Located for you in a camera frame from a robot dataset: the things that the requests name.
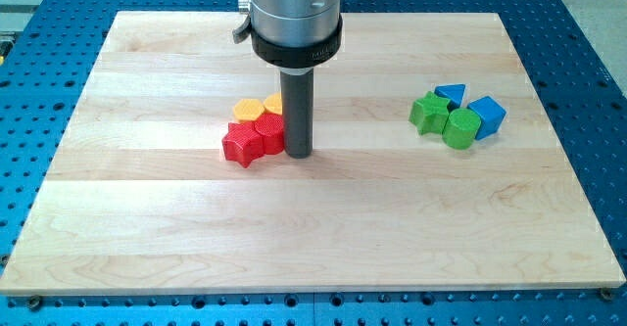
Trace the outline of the black clamp ring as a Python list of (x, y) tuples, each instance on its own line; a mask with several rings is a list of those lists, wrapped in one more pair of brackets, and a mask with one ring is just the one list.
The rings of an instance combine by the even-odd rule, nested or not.
[(287, 69), (312, 68), (325, 63), (338, 52), (342, 42), (343, 19), (339, 16), (335, 30), (325, 39), (305, 47), (286, 47), (273, 44), (251, 30), (252, 48), (264, 61)]

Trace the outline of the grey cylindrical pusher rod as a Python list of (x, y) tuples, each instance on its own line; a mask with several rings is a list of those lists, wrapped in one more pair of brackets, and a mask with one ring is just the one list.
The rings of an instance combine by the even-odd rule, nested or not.
[(285, 152), (307, 158), (313, 151), (314, 69), (280, 70)]

